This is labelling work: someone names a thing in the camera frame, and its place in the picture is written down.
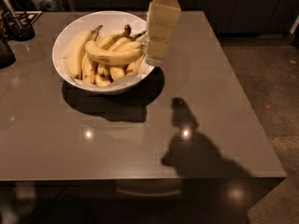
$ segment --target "dark object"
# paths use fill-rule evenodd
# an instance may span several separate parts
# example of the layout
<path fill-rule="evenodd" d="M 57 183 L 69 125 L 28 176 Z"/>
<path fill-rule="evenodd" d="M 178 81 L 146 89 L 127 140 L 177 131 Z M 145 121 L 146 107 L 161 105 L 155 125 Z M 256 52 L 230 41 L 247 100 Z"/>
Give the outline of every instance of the dark object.
<path fill-rule="evenodd" d="M 12 35 L 12 39 L 16 41 L 26 41 L 36 36 L 26 11 L 16 14 L 16 17 L 10 12 L 6 12 L 3 18 Z"/>
<path fill-rule="evenodd" d="M 10 66 L 16 61 L 15 55 L 5 38 L 0 34 L 0 68 Z"/>

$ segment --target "beige robotic arm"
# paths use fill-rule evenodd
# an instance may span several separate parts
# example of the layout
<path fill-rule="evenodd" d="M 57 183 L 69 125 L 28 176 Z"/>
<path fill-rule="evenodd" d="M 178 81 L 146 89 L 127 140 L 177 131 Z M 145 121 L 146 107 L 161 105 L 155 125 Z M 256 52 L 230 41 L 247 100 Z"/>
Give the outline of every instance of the beige robotic arm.
<path fill-rule="evenodd" d="M 149 65 L 159 66 L 163 62 L 180 11 L 178 0 L 153 0 L 150 2 L 146 46 L 146 62 Z"/>

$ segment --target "gray tabletop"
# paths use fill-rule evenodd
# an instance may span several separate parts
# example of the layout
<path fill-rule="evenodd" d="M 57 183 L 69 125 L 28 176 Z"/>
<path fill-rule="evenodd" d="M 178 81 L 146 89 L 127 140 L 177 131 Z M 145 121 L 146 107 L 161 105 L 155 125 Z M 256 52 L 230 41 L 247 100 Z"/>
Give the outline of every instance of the gray tabletop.
<path fill-rule="evenodd" d="M 53 67 L 56 37 L 85 14 L 44 13 L 34 39 L 9 41 L 0 180 L 286 176 L 203 12 L 183 12 L 163 65 L 116 96 L 74 88 Z"/>

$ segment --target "table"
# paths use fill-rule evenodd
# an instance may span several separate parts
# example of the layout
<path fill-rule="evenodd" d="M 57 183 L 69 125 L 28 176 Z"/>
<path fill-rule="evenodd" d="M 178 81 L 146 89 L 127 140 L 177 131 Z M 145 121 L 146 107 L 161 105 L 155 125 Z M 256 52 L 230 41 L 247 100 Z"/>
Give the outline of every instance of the table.
<path fill-rule="evenodd" d="M 0 181 L 251 178 L 268 192 L 286 177 L 203 12 L 183 12 L 163 65 L 117 96 L 71 87 L 54 70 L 56 37 L 85 14 L 43 13 L 34 39 L 9 42 L 17 61 L 0 70 Z M 194 142 L 180 141 L 186 123 Z"/>

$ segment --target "floor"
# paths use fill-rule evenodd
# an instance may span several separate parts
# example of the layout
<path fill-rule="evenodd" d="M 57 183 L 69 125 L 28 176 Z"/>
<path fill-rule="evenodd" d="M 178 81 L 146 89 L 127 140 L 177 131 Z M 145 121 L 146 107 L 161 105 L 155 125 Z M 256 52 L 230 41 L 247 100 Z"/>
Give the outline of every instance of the floor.
<path fill-rule="evenodd" d="M 222 187 L 223 183 L 215 184 L 213 181 L 209 184 L 207 181 L 205 185 L 199 184 L 202 186 L 196 195 L 201 195 L 200 199 L 201 201 L 204 199 L 205 206 L 196 201 L 190 205 L 172 200 L 148 203 L 91 200 L 86 205 L 76 195 L 65 195 L 72 193 L 68 192 L 67 188 L 53 189 L 45 186 L 43 195 L 62 198 L 46 203 L 48 208 L 45 210 L 41 207 L 44 203 L 39 203 L 38 215 L 25 219 L 23 223 L 299 223 L 299 48 L 289 45 L 282 36 L 219 38 L 219 41 L 287 172 L 286 179 L 254 204 L 249 211 L 244 212 L 246 206 L 245 209 L 242 207 L 244 209 L 242 212 L 228 210 L 222 216 L 231 217 L 214 218 L 213 222 L 208 223 L 201 217 L 206 217 L 207 213 L 210 215 L 212 213 L 210 209 L 215 212 L 221 206 L 221 200 L 216 202 L 209 200 L 213 198 L 210 191 L 217 185 Z M 102 188 L 105 193 L 109 193 L 110 187 L 107 183 Z M 93 187 L 87 191 L 93 193 Z"/>

